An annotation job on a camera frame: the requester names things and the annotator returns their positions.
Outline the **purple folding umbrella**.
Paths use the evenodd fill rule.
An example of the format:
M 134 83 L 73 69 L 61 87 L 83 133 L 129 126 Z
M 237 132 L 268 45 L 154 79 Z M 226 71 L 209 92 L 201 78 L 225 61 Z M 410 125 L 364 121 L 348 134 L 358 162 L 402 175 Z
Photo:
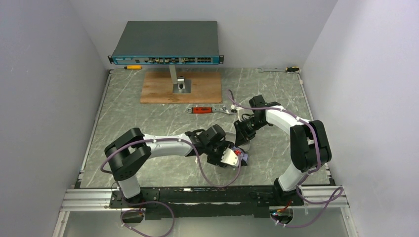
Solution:
M 247 166 L 248 165 L 247 161 L 249 157 L 248 154 L 243 149 L 238 148 L 238 147 L 235 147 L 233 151 L 235 155 L 240 159 L 241 166 Z

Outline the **beige umbrella case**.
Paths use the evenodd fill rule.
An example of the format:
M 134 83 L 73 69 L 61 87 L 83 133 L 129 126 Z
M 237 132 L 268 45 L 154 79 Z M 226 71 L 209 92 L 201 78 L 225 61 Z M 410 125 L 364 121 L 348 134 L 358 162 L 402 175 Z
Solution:
M 235 133 L 226 132 L 225 139 L 229 142 L 233 142 L 234 145 L 245 152 L 248 152 L 251 149 L 251 142 L 245 139 L 237 138 Z

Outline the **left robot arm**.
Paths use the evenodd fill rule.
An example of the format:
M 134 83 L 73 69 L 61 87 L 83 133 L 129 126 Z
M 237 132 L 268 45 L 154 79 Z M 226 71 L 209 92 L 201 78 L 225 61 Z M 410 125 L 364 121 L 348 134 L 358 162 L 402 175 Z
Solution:
M 234 151 L 236 146 L 225 137 L 225 131 L 217 124 L 207 130 L 174 136 L 155 136 L 143 133 L 138 127 L 132 128 L 104 149 L 105 164 L 110 169 L 105 170 L 104 164 L 100 169 L 113 175 L 126 198 L 134 198 L 141 194 L 136 174 L 152 158 L 206 155 L 207 162 L 216 166 L 241 166 L 241 159 Z

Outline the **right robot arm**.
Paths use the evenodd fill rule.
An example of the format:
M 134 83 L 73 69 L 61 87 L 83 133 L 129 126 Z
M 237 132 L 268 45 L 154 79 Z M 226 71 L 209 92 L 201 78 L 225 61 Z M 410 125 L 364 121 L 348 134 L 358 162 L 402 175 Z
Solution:
M 266 102 L 261 95 L 253 97 L 249 104 L 253 114 L 234 122 L 235 145 L 249 142 L 266 125 L 276 126 L 289 135 L 291 163 L 273 184 L 274 195 L 285 199 L 297 192 L 307 175 L 332 159 L 324 124 L 300 118 L 278 102 Z

